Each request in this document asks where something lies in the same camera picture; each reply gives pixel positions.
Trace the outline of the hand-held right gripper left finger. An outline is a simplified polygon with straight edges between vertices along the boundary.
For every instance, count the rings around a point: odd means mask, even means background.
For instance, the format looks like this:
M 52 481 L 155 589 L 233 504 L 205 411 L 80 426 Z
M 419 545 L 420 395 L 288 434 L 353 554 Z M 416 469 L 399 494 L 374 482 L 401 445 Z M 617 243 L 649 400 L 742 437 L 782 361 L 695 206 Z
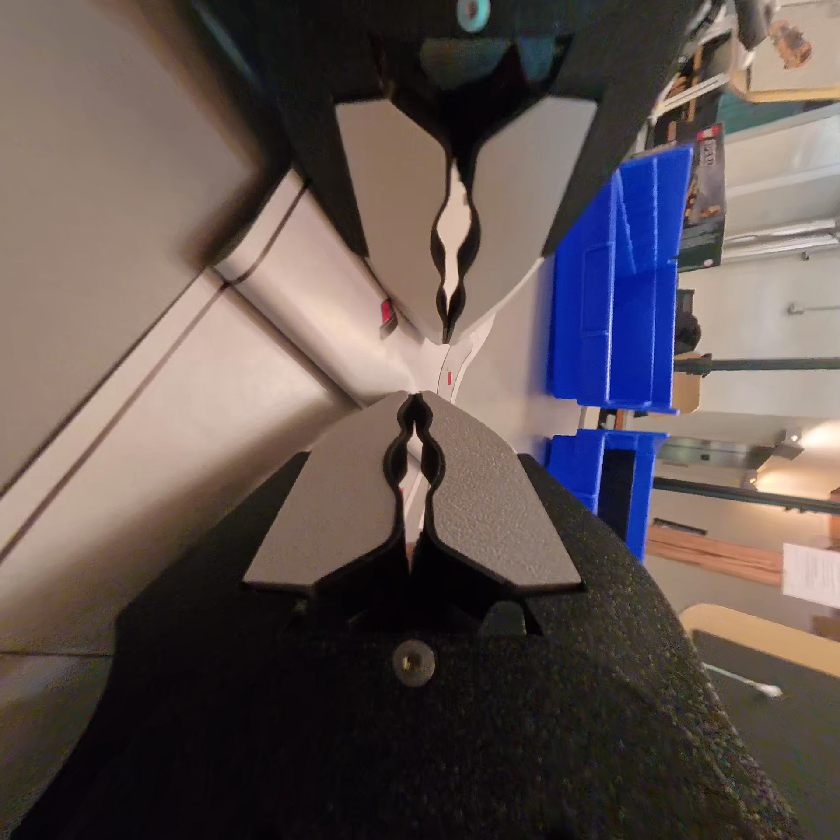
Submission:
M 401 482 L 413 394 L 394 392 L 311 447 L 244 583 L 372 605 L 408 583 Z

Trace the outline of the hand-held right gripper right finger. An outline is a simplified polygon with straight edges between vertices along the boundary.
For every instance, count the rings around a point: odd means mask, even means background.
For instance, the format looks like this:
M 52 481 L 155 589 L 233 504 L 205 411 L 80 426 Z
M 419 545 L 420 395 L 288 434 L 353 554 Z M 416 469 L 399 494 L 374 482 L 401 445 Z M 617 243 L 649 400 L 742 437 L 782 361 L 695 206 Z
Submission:
M 415 583 L 446 602 L 577 590 L 581 575 L 515 449 L 433 392 L 415 397 L 429 483 Z

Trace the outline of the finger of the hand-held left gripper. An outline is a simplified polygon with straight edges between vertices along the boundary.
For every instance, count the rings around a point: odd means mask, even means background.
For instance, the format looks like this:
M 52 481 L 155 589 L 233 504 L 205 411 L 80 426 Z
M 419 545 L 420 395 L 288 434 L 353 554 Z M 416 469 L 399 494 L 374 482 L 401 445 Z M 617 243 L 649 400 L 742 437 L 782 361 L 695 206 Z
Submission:
M 336 106 L 367 262 L 428 340 L 449 342 L 445 254 L 436 225 L 448 200 L 451 146 L 438 111 L 419 99 Z
M 543 258 L 543 249 L 598 105 L 546 97 L 479 148 L 471 188 L 478 249 L 458 286 L 464 305 L 451 343 L 500 309 Z

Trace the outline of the lego instruction booklet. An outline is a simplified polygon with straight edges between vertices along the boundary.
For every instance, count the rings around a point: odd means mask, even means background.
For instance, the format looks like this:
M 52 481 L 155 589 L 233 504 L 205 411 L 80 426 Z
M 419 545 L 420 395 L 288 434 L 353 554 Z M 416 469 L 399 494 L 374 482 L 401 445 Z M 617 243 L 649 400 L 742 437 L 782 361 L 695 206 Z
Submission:
M 2 662 L 121 610 L 287 457 L 455 388 L 321 210 L 213 2 L 2 2 Z

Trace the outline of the blue plastic bin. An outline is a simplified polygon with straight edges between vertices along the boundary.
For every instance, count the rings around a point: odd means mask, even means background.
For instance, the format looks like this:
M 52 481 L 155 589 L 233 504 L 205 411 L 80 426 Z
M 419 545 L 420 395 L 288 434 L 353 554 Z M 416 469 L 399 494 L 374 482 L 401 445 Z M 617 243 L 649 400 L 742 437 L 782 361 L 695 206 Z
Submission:
M 665 433 L 580 428 L 548 442 L 546 470 L 644 561 L 650 497 Z
M 677 257 L 692 147 L 621 164 L 554 253 L 547 389 L 580 406 L 677 414 Z

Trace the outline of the dark printed box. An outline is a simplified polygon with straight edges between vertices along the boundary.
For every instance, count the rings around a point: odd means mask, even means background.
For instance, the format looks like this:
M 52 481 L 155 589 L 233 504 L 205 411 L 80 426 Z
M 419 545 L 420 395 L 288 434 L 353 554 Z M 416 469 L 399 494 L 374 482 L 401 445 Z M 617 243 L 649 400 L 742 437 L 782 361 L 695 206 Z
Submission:
M 721 263 L 727 215 L 724 135 L 717 122 L 699 131 L 692 144 L 678 273 Z

